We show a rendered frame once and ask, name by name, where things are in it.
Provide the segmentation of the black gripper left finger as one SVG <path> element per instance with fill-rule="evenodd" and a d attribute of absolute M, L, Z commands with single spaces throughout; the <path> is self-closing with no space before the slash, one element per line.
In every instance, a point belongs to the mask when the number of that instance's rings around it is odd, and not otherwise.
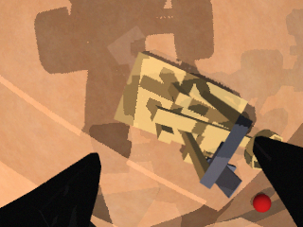
<path fill-rule="evenodd" d="M 37 189 L 0 208 L 0 227 L 90 227 L 102 163 L 84 155 Z"/>

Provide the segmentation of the red ball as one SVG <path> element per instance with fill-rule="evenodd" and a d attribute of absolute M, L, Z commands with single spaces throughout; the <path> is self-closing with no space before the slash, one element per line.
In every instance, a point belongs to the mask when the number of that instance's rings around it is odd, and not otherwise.
<path fill-rule="evenodd" d="M 266 196 L 266 194 L 258 194 L 256 197 L 254 197 L 253 205 L 259 213 L 268 212 L 270 204 L 272 204 L 272 201 L 270 201 L 270 198 Z"/>

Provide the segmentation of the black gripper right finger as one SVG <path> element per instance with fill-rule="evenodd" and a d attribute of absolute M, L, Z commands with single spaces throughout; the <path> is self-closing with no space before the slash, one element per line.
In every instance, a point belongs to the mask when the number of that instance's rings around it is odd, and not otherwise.
<path fill-rule="evenodd" d="M 257 136 L 253 151 L 296 227 L 303 227 L 303 148 Z"/>

